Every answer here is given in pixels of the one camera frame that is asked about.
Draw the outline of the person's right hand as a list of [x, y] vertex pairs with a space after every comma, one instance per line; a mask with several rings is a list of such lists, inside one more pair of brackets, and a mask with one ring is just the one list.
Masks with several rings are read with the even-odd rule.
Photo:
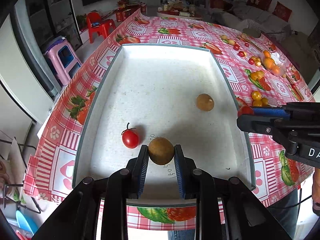
[[315, 203], [320, 203], [320, 169], [315, 168], [313, 174], [312, 199]]

